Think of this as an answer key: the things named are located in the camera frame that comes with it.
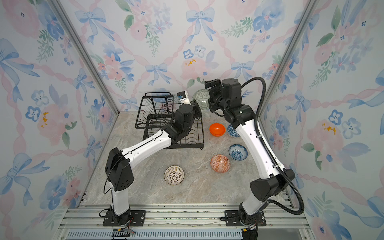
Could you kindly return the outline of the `green geometric pattern bowl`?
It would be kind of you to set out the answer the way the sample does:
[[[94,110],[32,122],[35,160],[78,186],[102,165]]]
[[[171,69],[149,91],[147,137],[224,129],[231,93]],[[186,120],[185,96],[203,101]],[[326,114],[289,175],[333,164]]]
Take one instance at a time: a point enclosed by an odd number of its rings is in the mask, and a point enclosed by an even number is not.
[[[209,110],[208,99],[210,98],[210,94],[208,90],[201,89],[194,93],[193,100],[195,100],[201,109],[201,111]]]

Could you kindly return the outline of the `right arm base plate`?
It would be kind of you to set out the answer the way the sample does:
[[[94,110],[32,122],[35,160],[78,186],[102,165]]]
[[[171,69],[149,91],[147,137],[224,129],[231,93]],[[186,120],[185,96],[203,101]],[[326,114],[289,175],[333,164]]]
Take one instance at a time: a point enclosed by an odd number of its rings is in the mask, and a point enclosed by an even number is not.
[[[266,218],[263,212],[257,212],[252,216],[247,214],[240,215],[239,211],[226,210],[224,216],[220,217],[220,221],[225,222],[227,227],[251,227],[255,224],[258,227],[266,227]]]

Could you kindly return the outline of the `blue floral bowl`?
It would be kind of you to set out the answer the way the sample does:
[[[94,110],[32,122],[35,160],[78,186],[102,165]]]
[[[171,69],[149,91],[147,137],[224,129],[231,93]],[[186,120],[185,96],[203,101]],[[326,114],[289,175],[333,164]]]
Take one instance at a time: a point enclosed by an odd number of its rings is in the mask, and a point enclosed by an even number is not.
[[[229,147],[229,155],[235,161],[243,161],[248,157],[248,151],[244,146],[234,144]]]

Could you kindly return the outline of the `black wire dish rack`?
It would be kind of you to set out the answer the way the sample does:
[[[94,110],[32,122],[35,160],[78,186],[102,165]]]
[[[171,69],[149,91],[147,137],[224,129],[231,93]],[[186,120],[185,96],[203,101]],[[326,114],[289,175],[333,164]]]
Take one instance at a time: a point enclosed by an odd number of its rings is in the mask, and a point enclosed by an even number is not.
[[[153,136],[162,127],[174,120],[176,110],[179,107],[178,97],[174,97],[170,92],[145,93],[135,123],[137,130],[144,130],[143,140]],[[204,146],[203,117],[201,117],[195,118],[188,135],[169,148],[198,148],[202,150]]]

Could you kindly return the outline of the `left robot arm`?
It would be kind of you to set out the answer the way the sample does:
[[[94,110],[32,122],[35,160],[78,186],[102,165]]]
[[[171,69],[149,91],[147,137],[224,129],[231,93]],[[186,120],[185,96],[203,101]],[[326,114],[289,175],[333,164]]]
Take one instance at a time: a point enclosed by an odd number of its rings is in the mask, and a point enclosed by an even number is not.
[[[125,218],[130,214],[128,187],[134,182],[133,169],[156,152],[185,138],[191,132],[195,118],[200,115],[201,110],[196,101],[180,104],[171,121],[153,136],[123,150],[110,150],[105,172],[106,183],[112,191],[113,204],[110,211],[115,218]]]

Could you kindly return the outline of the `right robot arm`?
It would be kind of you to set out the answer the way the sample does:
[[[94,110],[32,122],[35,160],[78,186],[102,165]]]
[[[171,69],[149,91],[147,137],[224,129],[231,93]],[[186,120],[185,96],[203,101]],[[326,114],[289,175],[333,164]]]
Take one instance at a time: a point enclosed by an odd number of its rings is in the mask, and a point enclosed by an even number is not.
[[[260,110],[253,111],[242,103],[242,85],[237,79],[206,81],[205,88],[210,94],[210,111],[223,112],[223,117],[246,144],[259,172],[259,178],[250,183],[250,196],[239,206],[240,221],[249,225],[259,212],[273,202],[273,196],[292,183],[295,174],[284,168],[265,140],[259,128]]]

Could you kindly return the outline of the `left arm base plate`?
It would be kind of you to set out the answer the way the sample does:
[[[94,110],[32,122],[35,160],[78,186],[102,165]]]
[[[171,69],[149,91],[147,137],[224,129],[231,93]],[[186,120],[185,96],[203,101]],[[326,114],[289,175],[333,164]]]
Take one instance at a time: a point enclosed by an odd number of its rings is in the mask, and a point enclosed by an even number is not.
[[[104,227],[142,227],[144,225],[146,211],[128,210],[126,213],[117,216],[113,210],[108,210],[103,217]]]

